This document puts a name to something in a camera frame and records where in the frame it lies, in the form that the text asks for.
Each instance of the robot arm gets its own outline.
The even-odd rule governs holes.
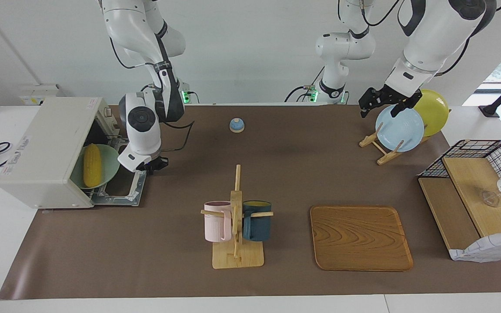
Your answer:
[[[110,38],[145,63],[157,88],[128,93],[120,103],[129,145],[118,159],[134,172],[153,160],[163,162],[159,122],[177,121],[184,113],[169,57],[182,54],[185,41],[163,20],[154,0],[101,0],[100,6]]]
[[[365,15],[370,14],[374,0],[364,2]],[[316,41],[316,53],[324,60],[325,68],[322,78],[315,89],[318,91],[317,101],[338,103],[344,94],[344,86],[349,68],[343,60],[364,60],[374,53],[376,42],[370,34],[369,26],[361,15],[360,0],[343,0],[340,2],[341,21],[349,28],[346,33],[327,33]]]
[[[362,117],[371,109],[397,103],[395,117],[413,108],[428,83],[465,41],[486,26],[496,11],[495,0],[409,0],[398,20],[409,43],[384,87],[369,88],[359,100]]]

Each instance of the white wall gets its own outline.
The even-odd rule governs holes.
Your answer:
[[[380,0],[372,20],[393,1]],[[291,89],[310,83],[322,67],[316,38],[345,31],[336,0],[161,0],[167,22],[187,39],[185,54],[173,59],[177,73],[206,103],[280,102]],[[123,69],[113,56],[94,0],[0,1],[0,105],[16,105],[20,84],[57,83],[68,96],[104,96],[116,103],[150,82],[145,69]],[[350,61],[351,101],[366,88],[382,87],[406,44],[395,20],[372,30],[377,40],[370,60]],[[19,65],[16,51],[26,66]],[[125,63],[132,63],[120,51]],[[453,62],[454,57],[445,67]],[[501,62],[501,11],[457,68],[429,85],[461,105]]]

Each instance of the yellow plate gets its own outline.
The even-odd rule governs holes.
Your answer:
[[[448,121],[448,103],[439,93],[429,89],[421,89],[423,97],[414,109],[423,118],[425,125],[424,137],[439,132]]]

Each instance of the white table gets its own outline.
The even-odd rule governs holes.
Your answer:
[[[39,107],[0,107],[0,142],[16,144]],[[454,107],[443,130],[448,143],[461,139],[501,139],[501,122],[486,119],[475,107]],[[4,161],[8,154],[0,156]],[[28,208],[0,189],[0,287],[34,218]],[[0,301],[0,312],[366,312],[481,313],[501,311],[501,293],[437,295],[356,295],[299,297],[49,299]]]

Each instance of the power outlet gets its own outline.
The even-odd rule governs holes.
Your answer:
[[[184,83],[181,79],[178,79],[178,80],[179,80],[179,84],[180,84],[181,98],[183,98],[183,103],[184,104],[192,103],[192,101],[190,99],[190,94],[189,94],[189,91],[190,91],[189,84]]]
[[[46,97],[63,97],[63,93],[55,84],[29,85],[20,88],[19,97],[24,105],[42,105]]]

